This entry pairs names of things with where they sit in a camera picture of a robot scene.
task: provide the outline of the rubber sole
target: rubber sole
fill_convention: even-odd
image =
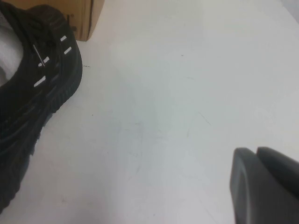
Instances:
[[[16,149],[16,155],[10,166],[1,173],[0,176],[0,214],[6,208],[10,201],[14,199],[19,191],[21,181],[27,171],[30,155],[33,155],[35,145],[40,137],[42,128],[56,111],[76,92],[82,78],[82,59],[78,50],[78,68],[67,82],[56,92],[53,99],[46,106],[41,116],[31,127],[20,148]]]

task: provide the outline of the black shoe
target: black shoe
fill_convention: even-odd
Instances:
[[[50,6],[27,11],[1,2],[21,40],[18,71],[0,87],[0,213],[20,188],[29,156],[47,119],[79,87],[82,60],[64,16]]]

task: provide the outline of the cardboard box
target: cardboard box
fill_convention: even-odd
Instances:
[[[48,4],[59,9],[69,21],[79,41],[87,41],[102,11],[104,0],[4,0],[18,8],[27,9],[36,5]]]

